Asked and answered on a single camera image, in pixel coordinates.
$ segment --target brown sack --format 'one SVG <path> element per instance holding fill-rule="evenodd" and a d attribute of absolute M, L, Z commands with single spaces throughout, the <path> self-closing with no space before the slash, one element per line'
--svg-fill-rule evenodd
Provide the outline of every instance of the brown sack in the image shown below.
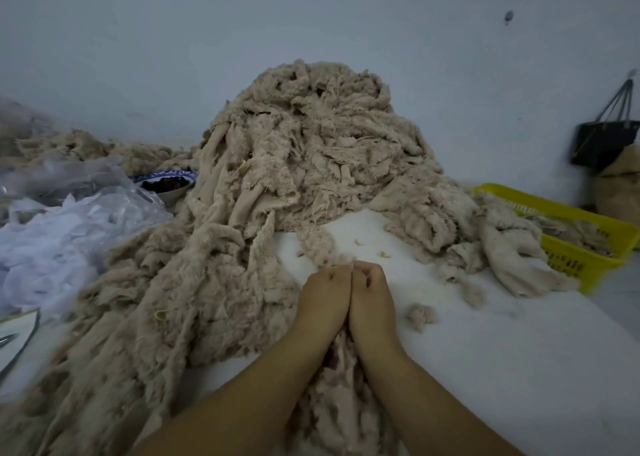
<path fill-rule="evenodd" d="M 599 214 L 640 227 L 640 145 L 627 146 L 602 170 L 595 178 L 593 193 Z"/>

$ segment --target hanging bag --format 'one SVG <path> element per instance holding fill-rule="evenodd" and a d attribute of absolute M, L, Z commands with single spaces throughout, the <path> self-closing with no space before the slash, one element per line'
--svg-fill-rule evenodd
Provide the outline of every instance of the hanging bag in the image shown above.
<path fill-rule="evenodd" d="M 587 166 L 599 172 L 615 161 L 625 146 L 633 144 L 640 127 L 640 121 L 630 120 L 633 90 L 633 79 L 627 79 L 594 122 L 578 126 L 571 156 L 572 164 Z M 618 105 L 618 119 L 610 121 L 609 117 Z M 603 121 L 607 110 L 609 113 Z"/>

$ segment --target clear plastic bag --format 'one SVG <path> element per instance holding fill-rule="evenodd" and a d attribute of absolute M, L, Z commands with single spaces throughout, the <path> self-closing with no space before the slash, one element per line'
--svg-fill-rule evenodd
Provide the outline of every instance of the clear plastic bag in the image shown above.
<path fill-rule="evenodd" d="M 44 320 L 64 316 L 108 249 L 173 218 L 108 159 L 6 173 L 0 191 L 16 199 L 0 228 L 0 318 L 36 307 Z"/>

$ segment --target hand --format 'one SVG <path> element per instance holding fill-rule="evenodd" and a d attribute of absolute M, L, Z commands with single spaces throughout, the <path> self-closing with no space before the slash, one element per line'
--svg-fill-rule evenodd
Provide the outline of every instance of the hand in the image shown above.
<path fill-rule="evenodd" d="M 328 347 L 344 325 L 351 298 L 351 266 L 324 268 L 309 276 L 293 328 Z"/>
<path fill-rule="evenodd" d="M 403 354 L 396 331 L 396 308 L 385 272 L 378 264 L 356 261 L 351 276 L 349 331 L 365 367 Z"/>

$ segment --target wall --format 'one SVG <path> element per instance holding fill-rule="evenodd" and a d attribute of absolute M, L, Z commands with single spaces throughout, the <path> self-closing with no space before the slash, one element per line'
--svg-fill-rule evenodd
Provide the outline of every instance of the wall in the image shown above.
<path fill-rule="evenodd" d="M 342 61 L 390 84 L 450 176 L 575 203 L 573 127 L 640 68 L 637 1 L 0 0 L 0 95 L 190 145 L 263 69 Z"/>

